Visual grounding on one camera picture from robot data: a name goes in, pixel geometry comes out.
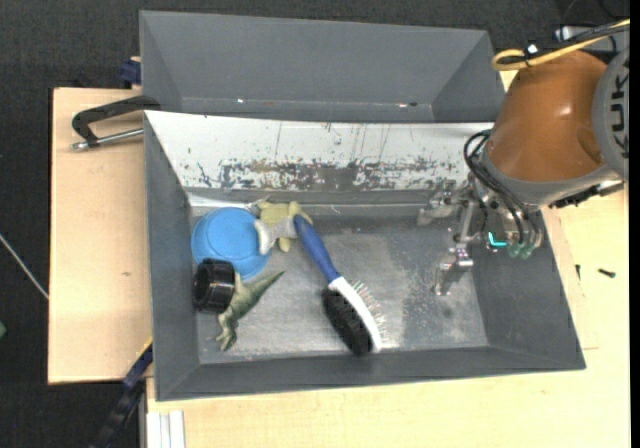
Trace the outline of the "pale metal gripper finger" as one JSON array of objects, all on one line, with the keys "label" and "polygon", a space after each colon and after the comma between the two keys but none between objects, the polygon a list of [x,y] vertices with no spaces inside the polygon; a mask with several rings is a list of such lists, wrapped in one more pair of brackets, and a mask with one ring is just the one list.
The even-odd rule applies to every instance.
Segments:
[{"label": "pale metal gripper finger", "polygon": [[451,191],[436,192],[428,202],[419,209],[417,224],[426,226],[435,220],[452,216],[457,211],[457,204]]},{"label": "pale metal gripper finger", "polygon": [[433,292],[438,296],[448,295],[452,285],[470,271],[473,265],[466,245],[449,248],[437,264]]}]

